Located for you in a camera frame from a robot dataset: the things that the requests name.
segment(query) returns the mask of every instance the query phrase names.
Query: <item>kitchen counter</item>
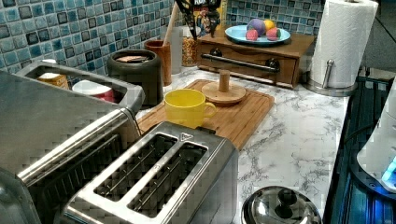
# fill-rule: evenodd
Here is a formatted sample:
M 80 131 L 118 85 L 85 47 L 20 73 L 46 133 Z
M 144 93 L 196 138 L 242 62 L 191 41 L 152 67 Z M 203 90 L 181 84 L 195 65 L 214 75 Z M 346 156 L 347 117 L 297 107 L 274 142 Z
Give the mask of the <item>kitchen counter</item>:
M 172 84 L 164 92 L 184 88 L 196 79 L 219 80 L 219 75 L 183 68 L 172 75 Z M 233 223 L 240 223 L 240 209 L 248 196 L 275 185 L 301 192 L 323 216 L 348 98 L 319 95 L 300 84 L 287 90 L 235 77 L 231 82 L 275 97 L 274 106 L 239 153 Z M 149 111 L 136 116 L 139 119 Z

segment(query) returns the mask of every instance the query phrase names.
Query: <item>paper towel holder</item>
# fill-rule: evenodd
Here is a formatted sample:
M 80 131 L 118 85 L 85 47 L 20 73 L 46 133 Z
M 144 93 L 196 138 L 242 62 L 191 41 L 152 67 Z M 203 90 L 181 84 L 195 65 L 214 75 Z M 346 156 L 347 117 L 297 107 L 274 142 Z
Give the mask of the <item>paper towel holder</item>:
M 327 61 L 326 74 L 323 83 L 317 83 L 316 81 L 311 79 L 309 71 L 304 73 L 302 78 L 303 86 L 306 89 L 321 95 L 334 96 L 334 97 L 351 96 L 358 88 L 358 84 L 356 82 L 352 86 L 345 88 L 332 88 L 328 86 L 330 73 L 332 72 L 333 65 L 334 65 L 334 60 L 330 59 L 329 61 Z

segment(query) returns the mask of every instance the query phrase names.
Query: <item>wooden cutting board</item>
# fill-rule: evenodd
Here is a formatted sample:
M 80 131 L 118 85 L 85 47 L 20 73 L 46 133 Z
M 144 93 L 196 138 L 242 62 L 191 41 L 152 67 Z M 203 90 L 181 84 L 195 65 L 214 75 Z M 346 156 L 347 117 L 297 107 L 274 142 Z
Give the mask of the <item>wooden cutting board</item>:
M 198 79 L 186 89 L 200 91 L 209 80 Z M 210 119 L 204 119 L 204 128 L 215 130 L 216 135 L 230 139 L 239 150 L 256 131 L 259 124 L 274 104 L 274 97 L 247 89 L 245 98 L 237 105 L 216 105 L 218 112 Z M 164 102 L 155 106 L 137 122 L 142 133 L 166 120 Z

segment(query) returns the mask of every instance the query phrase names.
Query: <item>small wooden drawer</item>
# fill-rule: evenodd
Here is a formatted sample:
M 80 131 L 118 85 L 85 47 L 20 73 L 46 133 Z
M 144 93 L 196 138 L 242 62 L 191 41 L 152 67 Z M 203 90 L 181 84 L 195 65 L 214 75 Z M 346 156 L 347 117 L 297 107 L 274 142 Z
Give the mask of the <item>small wooden drawer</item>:
M 227 37 L 223 31 L 198 39 L 197 65 L 201 69 L 217 72 L 226 69 L 232 76 L 245 77 L 277 86 L 294 88 L 299 81 L 302 66 L 306 66 L 306 55 L 312 47 L 314 37 L 311 35 L 291 35 L 289 43 L 271 48 L 238 45 Z M 220 52 L 220 58 L 210 58 L 213 50 Z M 263 69 L 269 60 L 278 62 L 278 71 Z

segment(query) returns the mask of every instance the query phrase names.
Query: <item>yellow mug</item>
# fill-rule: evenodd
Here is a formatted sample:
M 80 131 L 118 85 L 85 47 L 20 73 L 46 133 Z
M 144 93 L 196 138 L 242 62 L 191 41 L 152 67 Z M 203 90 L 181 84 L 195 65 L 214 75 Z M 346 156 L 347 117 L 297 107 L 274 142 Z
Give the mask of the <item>yellow mug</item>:
M 211 103 L 206 103 L 205 99 L 205 96 L 196 90 L 169 91 L 165 95 L 166 119 L 190 128 L 201 126 L 204 118 L 211 118 L 216 114 L 216 107 Z M 207 106 L 213 108 L 209 114 L 205 112 Z

